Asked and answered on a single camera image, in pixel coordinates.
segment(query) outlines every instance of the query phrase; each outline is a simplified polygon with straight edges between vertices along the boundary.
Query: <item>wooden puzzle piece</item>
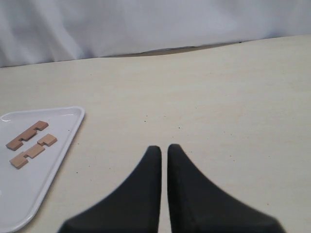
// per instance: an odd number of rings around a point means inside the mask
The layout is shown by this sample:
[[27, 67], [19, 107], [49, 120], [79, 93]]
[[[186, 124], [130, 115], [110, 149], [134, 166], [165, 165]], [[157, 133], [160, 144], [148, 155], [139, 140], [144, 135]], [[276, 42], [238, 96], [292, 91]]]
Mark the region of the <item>wooden puzzle piece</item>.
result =
[[30, 147], [26, 152], [22, 152], [19, 155], [15, 156], [13, 159], [11, 159], [10, 163], [17, 169], [20, 169], [21, 167], [23, 167], [28, 163], [27, 157], [34, 159], [36, 156], [38, 156], [41, 152], [45, 150], [43, 145], [47, 145], [49, 147], [53, 145], [55, 142], [57, 142], [57, 138], [48, 133], [43, 138], [41, 138], [37, 142], [37, 144]]
[[39, 141], [37, 141], [39, 145], [47, 145], [48, 147], [53, 145], [55, 142], [57, 142], [57, 138], [49, 133], [41, 138]]
[[11, 150], [16, 151], [18, 148], [20, 148], [23, 145], [22, 140], [28, 141], [30, 138], [36, 135], [37, 130], [42, 131], [48, 126], [49, 124], [47, 122], [40, 120], [36, 124], [28, 128], [27, 130], [25, 130], [24, 132], [22, 132], [19, 136], [14, 138], [11, 142], [6, 144], [6, 147]]

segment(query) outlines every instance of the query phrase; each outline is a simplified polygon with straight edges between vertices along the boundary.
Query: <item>table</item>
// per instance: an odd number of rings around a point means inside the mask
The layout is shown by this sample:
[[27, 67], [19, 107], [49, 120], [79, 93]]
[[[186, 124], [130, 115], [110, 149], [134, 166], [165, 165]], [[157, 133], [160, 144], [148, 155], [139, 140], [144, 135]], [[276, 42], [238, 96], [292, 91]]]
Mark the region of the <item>table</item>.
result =
[[212, 181], [311, 231], [311, 35], [156, 56], [0, 69], [0, 115], [79, 105], [86, 117], [35, 218], [55, 233], [111, 193], [148, 145], [163, 154], [160, 233], [169, 233], [167, 147], [179, 143]]

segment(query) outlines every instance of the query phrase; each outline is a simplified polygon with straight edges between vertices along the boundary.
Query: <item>white curtain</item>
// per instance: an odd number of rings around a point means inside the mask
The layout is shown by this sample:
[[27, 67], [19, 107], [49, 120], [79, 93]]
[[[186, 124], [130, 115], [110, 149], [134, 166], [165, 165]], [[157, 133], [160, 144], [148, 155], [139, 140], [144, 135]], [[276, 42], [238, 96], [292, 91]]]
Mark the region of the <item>white curtain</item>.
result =
[[0, 67], [307, 33], [310, 0], [2, 0]]

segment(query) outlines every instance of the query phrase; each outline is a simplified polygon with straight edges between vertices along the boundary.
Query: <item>white tray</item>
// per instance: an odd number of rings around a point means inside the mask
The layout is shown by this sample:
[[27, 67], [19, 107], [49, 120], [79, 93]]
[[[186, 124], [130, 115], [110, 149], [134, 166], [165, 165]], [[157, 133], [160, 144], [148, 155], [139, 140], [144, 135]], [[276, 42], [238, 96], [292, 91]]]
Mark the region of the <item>white tray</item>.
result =
[[[0, 118], [0, 233], [17, 231], [38, 211], [50, 184], [83, 120], [80, 107], [8, 113]], [[5, 145], [42, 120], [49, 124], [16, 151]], [[46, 134], [58, 141], [17, 170], [9, 160], [33, 146]]]

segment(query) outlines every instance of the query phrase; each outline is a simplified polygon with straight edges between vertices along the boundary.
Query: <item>light brown wooden block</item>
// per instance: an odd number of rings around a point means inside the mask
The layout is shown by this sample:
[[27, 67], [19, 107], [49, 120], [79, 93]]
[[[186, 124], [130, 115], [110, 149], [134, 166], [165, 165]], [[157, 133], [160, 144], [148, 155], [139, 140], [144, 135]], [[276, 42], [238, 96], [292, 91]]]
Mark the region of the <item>light brown wooden block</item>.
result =
[[25, 153], [22, 152], [19, 155], [15, 156], [13, 159], [10, 160], [10, 163], [16, 167], [17, 169], [20, 169], [25, 164], [28, 163], [28, 160], [24, 157]]
[[40, 120], [36, 124], [28, 128], [27, 130], [25, 130], [24, 132], [22, 132], [19, 136], [14, 138], [11, 142], [6, 144], [6, 147], [11, 150], [16, 151], [18, 148], [20, 148], [23, 145], [22, 140], [28, 141], [30, 138], [36, 135], [37, 130], [42, 131], [48, 126], [49, 124], [47, 122]]
[[57, 138], [48, 133], [38, 141], [38, 144], [41, 146], [47, 145], [49, 147], [53, 145], [55, 142], [57, 142]]
[[35, 144], [33, 147], [30, 147], [25, 153], [24, 157], [26, 158], [27, 156], [30, 158], [35, 158], [37, 155], [39, 155], [41, 152], [45, 150], [44, 147], [40, 146], [39, 144]]

